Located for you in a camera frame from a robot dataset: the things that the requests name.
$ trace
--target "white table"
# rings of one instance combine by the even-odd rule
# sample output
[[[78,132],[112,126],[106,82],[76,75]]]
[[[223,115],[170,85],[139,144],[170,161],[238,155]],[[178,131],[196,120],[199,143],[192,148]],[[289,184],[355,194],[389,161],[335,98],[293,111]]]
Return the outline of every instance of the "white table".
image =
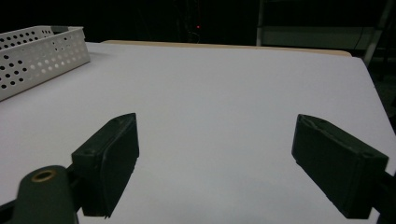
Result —
[[[140,158],[111,219],[80,223],[375,223],[348,220],[291,156],[298,114],[390,157],[396,139],[357,58],[269,49],[88,43],[92,61],[0,103],[0,203],[20,180],[135,112]]]

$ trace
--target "perforated tray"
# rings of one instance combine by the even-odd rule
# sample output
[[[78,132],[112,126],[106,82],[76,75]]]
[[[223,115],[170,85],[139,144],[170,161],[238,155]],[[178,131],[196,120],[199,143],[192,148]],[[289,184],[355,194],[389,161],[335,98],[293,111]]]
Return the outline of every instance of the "perforated tray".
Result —
[[[0,101],[88,63],[82,29],[34,26],[0,34]]]

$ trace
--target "white tabletop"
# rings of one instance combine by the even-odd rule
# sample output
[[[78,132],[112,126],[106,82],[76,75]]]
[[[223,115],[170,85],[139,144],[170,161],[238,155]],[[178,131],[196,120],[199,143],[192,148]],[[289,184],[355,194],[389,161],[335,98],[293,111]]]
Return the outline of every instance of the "white tabletop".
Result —
[[[135,112],[140,158],[113,216],[80,223],[375,223],[348,220],[291,156],[298,114],[390,157],[396,139],[360,59],[267,49],[88,43],[92,61],[0,102],[0,203],[20,180]]]

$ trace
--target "white surface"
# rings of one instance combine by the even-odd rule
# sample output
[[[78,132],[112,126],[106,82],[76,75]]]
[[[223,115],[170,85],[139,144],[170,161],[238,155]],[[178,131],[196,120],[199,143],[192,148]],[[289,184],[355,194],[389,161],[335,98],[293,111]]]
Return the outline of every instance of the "white surface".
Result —
[[[36,168],[135,112],[140,158],[112,218],[80,223],[375,223],[347,220],[291,156],[298,114],[390,156],[395,136],[360,59],[256,49],[88,43],[92,61],[0,103],[0,203]]]

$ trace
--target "white plastic basket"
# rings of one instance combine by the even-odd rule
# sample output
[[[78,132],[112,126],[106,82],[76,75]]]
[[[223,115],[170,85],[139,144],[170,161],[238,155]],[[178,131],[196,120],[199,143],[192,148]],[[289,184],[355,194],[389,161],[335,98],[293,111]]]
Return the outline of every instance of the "white plastic basket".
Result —
[[[0,101],[88,63],[82,29],[34,26],[0,34]]]

